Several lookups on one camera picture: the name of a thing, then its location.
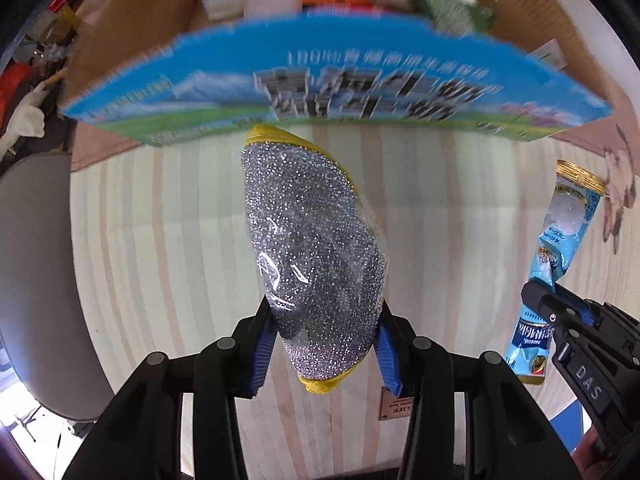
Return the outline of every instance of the cardboard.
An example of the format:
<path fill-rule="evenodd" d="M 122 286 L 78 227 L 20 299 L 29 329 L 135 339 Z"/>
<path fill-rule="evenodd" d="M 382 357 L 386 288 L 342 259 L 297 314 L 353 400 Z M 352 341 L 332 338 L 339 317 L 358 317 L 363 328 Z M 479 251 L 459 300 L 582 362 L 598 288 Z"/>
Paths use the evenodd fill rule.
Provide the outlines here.
<path fill-rule="evenodd" d="M 188 30 L 199 0 L 111 0 L 74 49 L 65 99 Z"/>
<path fill-rule="evenodd" d="M 606 95 L 599 65 L 587 51 L 580 34 L 557 0 L 478 0 L 495 11 L 493 37 L 508 41 L 526 52 L 556 40 L 567 66 L 565 73 L 597 95 Z"/>

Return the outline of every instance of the floor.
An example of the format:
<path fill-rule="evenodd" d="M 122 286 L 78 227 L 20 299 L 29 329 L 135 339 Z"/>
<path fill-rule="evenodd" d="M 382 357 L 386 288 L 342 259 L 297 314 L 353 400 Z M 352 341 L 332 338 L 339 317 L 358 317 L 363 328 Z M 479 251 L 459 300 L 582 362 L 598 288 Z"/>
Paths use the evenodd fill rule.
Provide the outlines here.
<path fill-rule="evenodd" d="M 0 393 L 0 422 L 12 428 L 13 438 L 44 480 L 60 480 L 82 440 L 69 432 L 64 418 L 41 408 L 28 424 L 34 442 L 31 435 L 15 423 L 15 415 L 23 416 L 37 405 L 24 385 L 18 382 Z"/>

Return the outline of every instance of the green package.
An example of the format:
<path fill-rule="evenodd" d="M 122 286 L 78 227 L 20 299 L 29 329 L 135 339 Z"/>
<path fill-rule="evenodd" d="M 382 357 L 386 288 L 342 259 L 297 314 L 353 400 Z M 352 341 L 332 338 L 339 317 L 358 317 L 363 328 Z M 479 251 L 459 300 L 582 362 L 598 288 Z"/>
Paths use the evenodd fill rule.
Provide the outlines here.
<path fill-rule="evenodd" d="M 471 32 L 488 32 L 494 23 L 494 12 L 483 6 L 461 0 L 409 0 L 414 9 L 433 23 L 433 28 L 454 36 Z"/>

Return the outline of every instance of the human hand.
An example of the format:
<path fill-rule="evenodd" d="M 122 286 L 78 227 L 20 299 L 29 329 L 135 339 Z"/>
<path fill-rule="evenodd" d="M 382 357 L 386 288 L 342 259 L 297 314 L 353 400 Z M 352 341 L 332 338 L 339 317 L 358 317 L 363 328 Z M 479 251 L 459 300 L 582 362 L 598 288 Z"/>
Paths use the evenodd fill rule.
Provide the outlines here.
<path fill-rule="evenodd" d="M 603 459 L 596 448 L 597 441 L 598 432 L 594 426 L 591 426 L 572 454 L 575 465 L 584 480 L 600 480 L 613 462 L 612 459 Z"/>

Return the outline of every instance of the glitter sponge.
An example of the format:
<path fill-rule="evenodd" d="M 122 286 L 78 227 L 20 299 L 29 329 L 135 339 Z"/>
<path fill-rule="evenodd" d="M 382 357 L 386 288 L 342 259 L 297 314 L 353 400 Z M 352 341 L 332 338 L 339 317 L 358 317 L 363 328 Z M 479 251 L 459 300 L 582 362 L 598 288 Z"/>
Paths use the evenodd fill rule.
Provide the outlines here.
<path fill-rule="evenodd" d="M 256 126 L 242 167 L 258 272 L 311 391 L 309 380 L 346 375 L 371 348 L 386 276 L 381 235 L 347 173 L 311 142 Z"/>

